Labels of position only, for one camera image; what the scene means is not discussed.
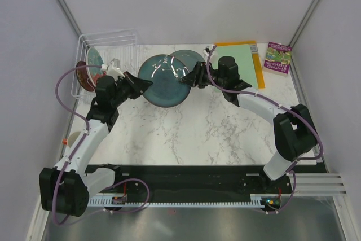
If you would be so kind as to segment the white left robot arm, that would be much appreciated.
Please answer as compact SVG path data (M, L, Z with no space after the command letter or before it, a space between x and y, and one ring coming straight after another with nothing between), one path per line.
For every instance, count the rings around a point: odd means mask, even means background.
M85 171L96 149L114 127L119 116L118 107L127 99L139 98L152 84L129 72L98 79L95 97L83 118L85 127L63 158L52 168L43 168L39 174L44 210L79 217L96 194L104 189L118 192L123 188L123 177L110 166L103 166L90 174Z

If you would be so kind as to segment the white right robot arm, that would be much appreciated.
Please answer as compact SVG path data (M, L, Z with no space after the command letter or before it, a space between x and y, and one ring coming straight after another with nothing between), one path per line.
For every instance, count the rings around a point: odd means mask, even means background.
M259 93L241 79L235 59L231 56L221 57L216 69L209 62L197 62L180 82L199 89L212 85L223 93L228 102L255 113L273 126L276 152L258 178L259 188L264 192L277 188L278 179L320 143L306 106L286 107Z

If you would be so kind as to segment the blue floral plate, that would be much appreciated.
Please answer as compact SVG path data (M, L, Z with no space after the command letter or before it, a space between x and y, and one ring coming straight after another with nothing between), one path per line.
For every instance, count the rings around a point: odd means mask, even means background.
M138 71L138 78L152 82L144 93L151 104L170 108L181 104L189 95L190 87L181 83L189 74L188 68L174 56L160 54L148 58Z

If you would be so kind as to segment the grey plate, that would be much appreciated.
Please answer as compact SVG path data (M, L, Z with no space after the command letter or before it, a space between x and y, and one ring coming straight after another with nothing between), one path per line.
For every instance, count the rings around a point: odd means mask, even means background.
M180 60L189 71L194 69L197 62L204 62L204 58L199 53L192 50L178 50L171 53L171 56Z

